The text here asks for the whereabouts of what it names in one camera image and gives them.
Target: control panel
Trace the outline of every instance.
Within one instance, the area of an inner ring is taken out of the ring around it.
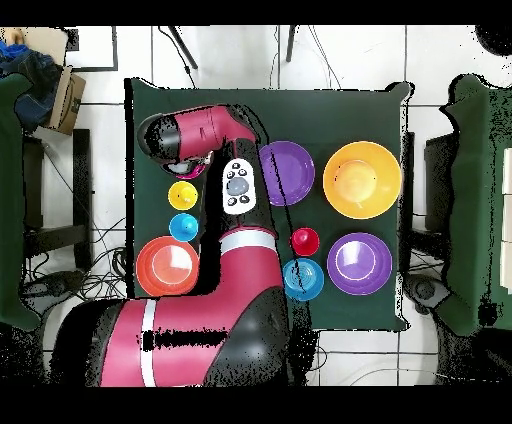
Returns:
[[[256,206],[254,172],[246,160],[233,159],[224,168],[222,205],[228,215],[241,215]]]

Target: green table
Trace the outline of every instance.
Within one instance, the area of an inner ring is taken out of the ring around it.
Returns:
[[[337,213],[322,189],[323,169],[345,144],[358,140],[378,142],[397,159],[400,155],[400,104],[409,96],[410,86],[399,83],[387,91],[269,91],[269,90],[163,90],[132,79],[134,131],[149,115],[175,112],[217,103],[244,104],[260,118],[270,142],[290,140],[305,147],[316,168],[308,196],[290,206],[294,228],[313,227],[320,236],[320,249],[311,259],[323,268],[326,281],[322,293],[310,302],[313,329],[394,330],[406,328],[395,316],[397,268],[397,204],[370,220],[353,220]],[[177,181],[135,146],[134,155],[134,254],[162,235],[168,235],[170,219],[177,213],[167,201],[169,187]],[[201,191],[203,177],[193,180]],[[199,216],[199,202],[190,211]],[[284,208],[272,208],[279,233],[281,264],[292,259],[288,245],[290,231]],[[388,283],[370,296],[350,296],[334,286],[326,269],[327,255],[343,235],[363,231],[381,238],[394,255]],[[135,295],[146,296],[135,278]]]
[[[512,330],[512,296],[500,287],[503,155],[512,147],[512,90],[475,75],[454,81],[451,105],[458,137],[451,168],[451,258],[446,281],[453,292],[437,309],[459,336],[481,328]]]

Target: blue cup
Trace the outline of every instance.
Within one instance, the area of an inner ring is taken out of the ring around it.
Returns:
[[[198,231],[197,219],[188,213],[179,213],[169,223],[169,232],[178,241],[190,241],[197,235]]]
[[[324,287],[322,267],[311,259],[292,259],[283,267],[284,291],[292,299],[307,302]]]

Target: purple bowl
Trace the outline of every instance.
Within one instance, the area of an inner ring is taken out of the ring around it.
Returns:
[[[375,293],[387,283],[393,258],[386,244],[367,233],[340,238],[329,251],[327,272],[341,291],[352,295]]]
[[[285,199],[276,177],[272,154],[277,165],[286,204],[293,205],[300,202],[307,196],[315,181],[313,159],[304,147],[291,141],[275,141],[260,149],[260,160],[268,197],[274,206],[284,206]]]

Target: blue cloth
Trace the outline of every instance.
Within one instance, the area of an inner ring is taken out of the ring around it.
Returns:
[[[12,44],[7,46],[7,44],[0,40],[0,56],[4,56],[7,59],[15,59],[27,50],[28,47],[25,44]]]
[[[49,55],[30,49],[7,58],[0,54],[2,76],[20,73],[32,83],[32,88],[18,97],[15,112],[25,130],[33,132],[51,116],[62,67]]]

